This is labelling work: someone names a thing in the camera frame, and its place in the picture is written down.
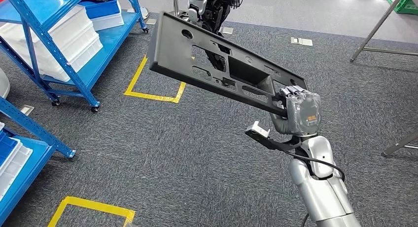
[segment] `gray carpet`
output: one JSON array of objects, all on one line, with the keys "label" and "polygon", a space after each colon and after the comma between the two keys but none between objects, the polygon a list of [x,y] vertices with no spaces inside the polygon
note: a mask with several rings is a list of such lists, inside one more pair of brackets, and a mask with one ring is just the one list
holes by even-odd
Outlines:
[{"label": "gray carpet", "polygon": [[[391,158],[380,153],[418,128],[418,58],[363,52],[351,64],[360,38],[225,26],[234,28],[228,39],[305,77],[321,95],[320,133],[347,175],[362,225],[417,226],[418,152],[403,149]],[[310,38],[313,46],[290,44],[290,37]],[[290,157],[244,134],[258,119],[273,127],[266,112],[190,85],[178,104],[123,95],[149,38],[136,28],[126,39],[93,88],[102,102],[97,114],[79,98],[64,97],[60,107],[50,106],[0,55],[11,81],[9,100],[17,107],[35,106],[31,117],[77,149],[72,160],[52,157],[4,226],[46,226],[68,195],[135,210],[134,223],[141,227],[298,226],[306,210],[287,172]],[[382,40],[372,45],[418,50]],[[146,67],[134,90],[175,96],[178,87],[178,81]],[[70,207],[59,226],[122,223],[120,217]]]}]

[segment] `white plastic bin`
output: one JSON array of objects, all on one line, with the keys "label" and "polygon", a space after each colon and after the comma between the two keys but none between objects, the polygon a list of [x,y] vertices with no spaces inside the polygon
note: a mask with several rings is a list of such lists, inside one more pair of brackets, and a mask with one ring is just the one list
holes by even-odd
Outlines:
[{"label": "white plastic bin", "polygon": [[117,2],[117,4],[119,7],[119,13],[91,19],[95,31],[101,31],[116,26],[122,26],[124,24],[119,1]]},{"label": "white plastic bin", "polygon": [[6,161],[0,166],[0,201],[19,175],[33,151],[25,147],[19,139],[11,139],[16,140],[18,143]]},{"label": "white plastic bin", "polygon": [[[49,33],[76,72],[103,47],[83,6],[74,7],[49,30]],[[28,65],[32,66],[21,25],[5,24],[0,27],[0,35]],[[69,81],[70,77],[34,33],[33,42],[39,73],[57,80]]]}]

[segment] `yellow tape square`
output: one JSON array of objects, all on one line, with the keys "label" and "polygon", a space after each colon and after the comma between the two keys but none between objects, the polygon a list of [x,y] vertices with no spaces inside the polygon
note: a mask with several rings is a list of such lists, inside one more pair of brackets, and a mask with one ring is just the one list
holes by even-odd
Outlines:
[{"label": "yellow tape square", "polygon": [[134,92],[132,91],[135,84],[138,81],[138,77],[140,76],[146,61],[148,61],[148,58],[146,57],[146,54],[141,62],[141,64],[138,67],[137,72],[135,73],[134,77],[131,80],[131,83],[129,83],[128,88],[126,89],[125,93],[123,93],[124,95],[128,95],[128,96],[135,96],[135,97],[140,97],[140,98],[144,98],[144,99],[150,99],[150,100],[159,100],[159,101],[167,101],[167,102],[173,102],[173,103],[178,103],[180,101],[181,95],[183,94],[184,88],[186,86],[186,83],[182,82],[180,84],[180,88],[178,89],[177,95],[176,97],[165,97],[165,96],[159,96],[159,95],[150,95],[150,94],[144,94],[144,93],[139,93],[139,92]]},{"label": "yellow tape square", "polygon": [[60,219],[61,215],[65,210],[65,207],[68,204],[126,217],[123,227],[125,227],[128,223],[132,223],[132,221],[134,220],[135,211],[133,210],[129,210],[118,206],[112,206],[96,201],[90,201],[75,196],[67,196],[64,200],[61,201],[60,205],[57,208],[57,211],[55,211],[54,216],[49,222],[48,227],[55,227],[57,225],[58,220]]}]

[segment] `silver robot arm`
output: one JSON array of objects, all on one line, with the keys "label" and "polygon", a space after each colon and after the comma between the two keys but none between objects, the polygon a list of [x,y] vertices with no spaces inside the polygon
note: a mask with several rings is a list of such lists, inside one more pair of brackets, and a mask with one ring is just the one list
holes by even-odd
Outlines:
[{"label": "silver robot arm", "polygon": [[189,21],[197,23],[206,9],[208,0],[189,0],[187,4]]},{"label": "silver robot arm", "polygon": [[[274,92],[270,84],[263,89]],[[294,156],[288,170],[312,221],[319,227],[360,227],[347,198],[344,173],[339,172],[329,141],[317,135],[321,120],[320,97],[299,86],[280,90],[286,97],[287,118],[271,114],[276,130],[291,134],[287,143],[269,138],[270,130],[256,121],[246,134],[271,150],[280,150]]]}]

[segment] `caster wheel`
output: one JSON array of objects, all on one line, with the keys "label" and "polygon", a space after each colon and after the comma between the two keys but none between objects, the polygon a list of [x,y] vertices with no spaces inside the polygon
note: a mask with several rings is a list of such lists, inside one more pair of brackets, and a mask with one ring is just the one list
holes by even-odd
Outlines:
[{"label": "caster wheel", "polygon": [[99,111],[99,107],[92,107],[92,108],[91,108],[91,111],[92,111],[93,113],[97,113],[97,112]]},{"label": "caster wheel", "polygon": [[52,106],[56,107],[59,106],[61,104],[60,101],[52,101]]}]

